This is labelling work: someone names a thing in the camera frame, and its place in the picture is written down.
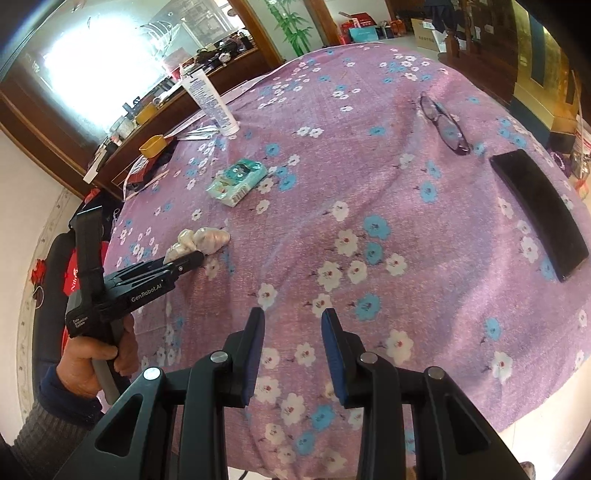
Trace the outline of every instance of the dark sweater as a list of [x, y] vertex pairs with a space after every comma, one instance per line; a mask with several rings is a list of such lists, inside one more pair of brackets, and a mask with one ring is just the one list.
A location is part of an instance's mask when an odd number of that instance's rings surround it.
[[14, 446], [0, 436], [0, 479], [53, 479], [100, 415], [96, 398], [76, 397], [50, 368]]

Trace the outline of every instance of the yellow container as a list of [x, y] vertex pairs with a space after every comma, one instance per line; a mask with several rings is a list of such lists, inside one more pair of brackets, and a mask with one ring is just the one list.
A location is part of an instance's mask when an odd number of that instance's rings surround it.
[[162, 152], [167, 145], [168, 143], [166, 142], [164, 135], [156, 135], [142, 145], [139, 148], [139, 152], [146, 158], [154, 158]]
[[135, 121], [138, 123], [138, 125], [143, 125], [153, 116], [156, 116], [157, 113], [158, 107], [156, 107], [153, 103], [149, 103], [140, 113], [138, 113], [138, 115], [135, 117]]

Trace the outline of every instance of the glasses lens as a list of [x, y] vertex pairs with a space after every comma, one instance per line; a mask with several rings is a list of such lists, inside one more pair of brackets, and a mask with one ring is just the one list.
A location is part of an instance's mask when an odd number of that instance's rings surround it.
[[460, 143], [463, 144], [463, 136], [457, 125], [448, 117], [442, 115], [439, 117], [437, 129], [443, 141], [449, 145], [452, 150], [458, 150]]
[[423, 107], [423, 112], [425, 112], [429, 120], [435, 120], [439, 116], [437, 107], [429, 97], [421, 97], [421, 107]]

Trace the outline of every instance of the tile floor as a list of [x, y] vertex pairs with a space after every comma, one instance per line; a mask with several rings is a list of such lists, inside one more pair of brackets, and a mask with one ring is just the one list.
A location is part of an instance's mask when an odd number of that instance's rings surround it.
[[[437, 60], [437, 52], [417, 47], [411, 35], [385, 42]], [[591, 213], [591, 200], [588, 207]], [[518, 461], [530, 461], [535, 465], [537, 480], [551, 480], [572, 453], [590, 420], [591, 361], [587, 361], [543, 405], [516, 421], [499, 436]], [[228, 472], [230, 480], [238, 480], [243, 473], [234, 468], [229, 468]], [[264, 479], [252, 472], [246, 476], [246, 480]]]

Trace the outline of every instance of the gray handle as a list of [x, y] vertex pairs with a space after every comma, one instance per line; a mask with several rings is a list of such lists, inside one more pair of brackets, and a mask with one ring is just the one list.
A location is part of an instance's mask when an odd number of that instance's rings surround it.
[[119, 389], [113, 379], [113, 374], [106, 360], [92, 360], [92, 367], [95, 369], [96, 378], [105, 392], [105, 399], [109, 405], [112, 405], [121, 396]]
[[[119, 345], [121, 337], [124, 333], [123, 320], [116, 320], [111, 322], [111, 330], [113, 331], [113, 338], [115, 344]], [[105, 400], [109, 405], [113, 405], [121, 396], [117, 383], [113, 375], [117, 375], [114, 369], [109, 366], [112, 365], [113, 360], [92, 360], [92, 367], [95, 369], [96, 378], [99, 380], [99, 385], [105, 392]]]

